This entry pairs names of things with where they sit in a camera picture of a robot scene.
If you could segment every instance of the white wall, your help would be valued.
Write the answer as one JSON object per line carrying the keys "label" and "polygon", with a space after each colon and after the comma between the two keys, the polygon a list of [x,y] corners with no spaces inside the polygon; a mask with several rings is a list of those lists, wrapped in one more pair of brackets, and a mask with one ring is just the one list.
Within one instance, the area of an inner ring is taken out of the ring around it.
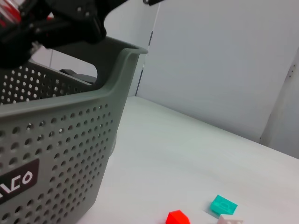
{"label": "white wall", "polygon": [[163,2],[137,95],[259,141],[299,46],[298,7]]}
{"label": "white wall", "polygon": [[299,159],[299,51],[291,65],[261,143]]}
{"label": "white wall", "polygon": [[[142,0],[129,0],[107,16],[105,20],[107,35],[147,49],[157,10],[158,4],[149,7],[143,4]],[[33,59],[48,66],[50,63],[48,52],[42,49],[36,54]],[[136,66],[129,96],[134,96],[136,93],[144,61],[145,55],[141,55]],[[93,65],[57,51],[53,51],[50,66],[56,70],[72,69],[79,74],[97,76],[97,71]]]}

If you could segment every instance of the white tabletop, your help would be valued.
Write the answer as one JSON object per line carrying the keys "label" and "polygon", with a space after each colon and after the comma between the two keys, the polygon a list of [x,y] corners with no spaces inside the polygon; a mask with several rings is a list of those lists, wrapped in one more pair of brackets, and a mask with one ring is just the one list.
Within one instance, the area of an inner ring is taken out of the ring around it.
{"label": "white tabletop", "polygon": [[216,224],[217,194],[245,224],[294,224],[299,160],[141,98],[128,98],[94,206],[79,224]]}

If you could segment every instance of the printed logo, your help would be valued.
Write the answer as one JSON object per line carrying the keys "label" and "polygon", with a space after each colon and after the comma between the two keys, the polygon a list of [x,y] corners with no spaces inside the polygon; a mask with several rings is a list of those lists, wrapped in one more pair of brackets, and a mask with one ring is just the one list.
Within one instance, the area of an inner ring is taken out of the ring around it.
{"label": "printed logo", "polygon": [[39,159],[0,176],[0,204],[33,187],[37,182]]}

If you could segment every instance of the red block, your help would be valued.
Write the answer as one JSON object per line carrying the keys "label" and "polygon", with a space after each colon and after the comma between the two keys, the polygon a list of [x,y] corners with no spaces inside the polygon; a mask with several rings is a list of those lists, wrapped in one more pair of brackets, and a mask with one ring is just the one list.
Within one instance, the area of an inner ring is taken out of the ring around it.
{"label": "red block", "polygon": [[190,221],[181,210],[177,210],[168,214],[166,224],[190,224]]}

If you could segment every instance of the green block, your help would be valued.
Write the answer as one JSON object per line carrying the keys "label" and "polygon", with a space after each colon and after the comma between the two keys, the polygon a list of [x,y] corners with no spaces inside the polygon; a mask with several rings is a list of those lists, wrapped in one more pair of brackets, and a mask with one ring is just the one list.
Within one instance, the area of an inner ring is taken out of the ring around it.
{"label": "green block", "polygon": [[217,215],[233,215],[237,206],[237,204],[229,201],[228,199],[225,199],[220,195],[217,195],[217,197],[211,204],[211,210],[215,212]]}

